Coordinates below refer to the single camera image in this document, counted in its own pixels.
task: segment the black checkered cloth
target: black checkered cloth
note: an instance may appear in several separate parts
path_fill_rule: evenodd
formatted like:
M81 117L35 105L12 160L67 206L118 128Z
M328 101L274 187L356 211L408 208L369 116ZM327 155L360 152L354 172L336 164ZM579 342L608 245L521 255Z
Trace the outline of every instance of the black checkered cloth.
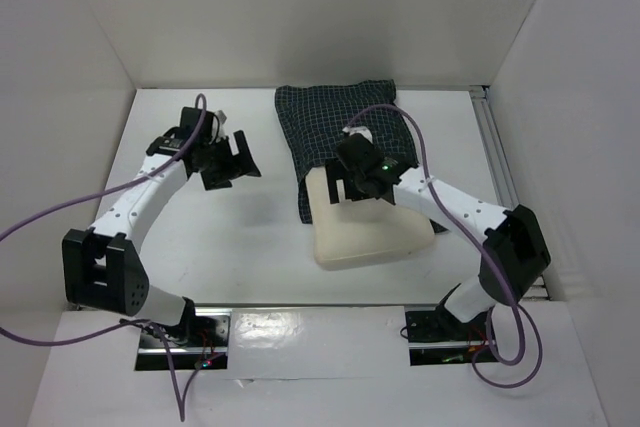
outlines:
M291 149L298 179L298 210L302 223L312 223L305 185L309 171L335 159L336 147L344 139L342 129L358 112L374 104L393 104L395 99L393 80L308 88L286 85L276 90L276 112ZM418 162L413 138L398 112L375 109L362 117L357 125L368 127L376 146L386 154Z

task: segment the grid pattern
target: grid pattern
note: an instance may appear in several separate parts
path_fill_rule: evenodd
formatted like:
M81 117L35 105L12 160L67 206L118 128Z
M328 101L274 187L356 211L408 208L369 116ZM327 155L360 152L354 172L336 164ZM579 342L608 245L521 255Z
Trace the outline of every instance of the grid pattern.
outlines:
M298 210L304 224L312 223L305 185L309 171L335 158L336 147L344 138L342 129L353 116L370 105L392 104L395 98L393 80L347 86L283 86L276 90L276 112L291 149L298 180ZM383 152L418 162L411 133L399 113L376 109L359 125L369 128Z

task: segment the white table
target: white table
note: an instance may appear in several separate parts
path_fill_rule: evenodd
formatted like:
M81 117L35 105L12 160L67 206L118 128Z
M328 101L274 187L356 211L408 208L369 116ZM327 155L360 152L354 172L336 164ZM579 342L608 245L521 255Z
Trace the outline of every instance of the white table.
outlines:
M133 178L148 144L176 125L198 90L139 90L108 185ZM213 304L436 303L478 272L479 256L446 234L406 260L326 271L313 260L312 227L300 223L293 162L277 120L273 89L205 90L227 132L244 130L260 179L205 192L197 176L152 227L141 259L156 286ZM420 124L434 175L496 202L468 92L400 91L398 105ZM104 212L114 199L104 199Z
M51 350L29 426L606 426L565 304L525 305L538 322L545 360L538 377L514 391L487 387L469 365L410 367L398 334L402 307L234 311L228 370L198 375L185 424L168 373L133 370L139 333L126 328ZM56 339L117 319L67 312ZM512 356L508 309L497 310L495 327L501 351ZM481 369L513 382L535 357L531 346L521 366ZM188 376L179 372L181 386Z

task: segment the robotic arm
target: robotic arm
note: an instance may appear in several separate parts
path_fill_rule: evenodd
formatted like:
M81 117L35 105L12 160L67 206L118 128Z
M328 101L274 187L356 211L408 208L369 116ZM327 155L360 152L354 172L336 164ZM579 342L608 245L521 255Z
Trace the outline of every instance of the robotic arm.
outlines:
M171 197L194 173L205 190L231 187L231 180L260 177L245 135L234 133L238 153L225 136L224 113L206 112L195 142L182 158L151 176L185 145L202 111L185 107L180 125L158 137L147 149L136 179L149 177L124 192L87 230L70 230L62 241L67 300L129 317L161 324L175 341L188 341L196 332L210 330L210 319L196 317L192 300L149 283L138 252L154 221Z
M337 149L340 166L327 169L329 196L338 201L335 181L342 179L346 197L384 199L421 212L462 236L462 231L444 215L433 198L433 184L442 203L474 235L499 265L519 301L551 262L535 214L519 205L513 210L485 203L400 158L386 156L371 142L367 129L351 129ZM458 330L462 324L486 312L496 303L507 304L484 260L480 271L455 287L436 308L440 328Z

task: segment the gray wall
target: gray wall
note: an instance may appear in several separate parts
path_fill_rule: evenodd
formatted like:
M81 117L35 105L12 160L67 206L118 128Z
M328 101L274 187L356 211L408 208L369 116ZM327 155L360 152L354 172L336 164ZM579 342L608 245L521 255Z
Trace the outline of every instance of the gray wall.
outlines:
M90 0L143 87L486 84L533 0Z
M0 229L103 187L133 86L85 0L0 0ZM0 324L51 339L64 306L60 241L96 205L0 245ZM25 425L48 349L0 338L2 425Z
M538 0L491 89L612 426L640 424L640 0Z

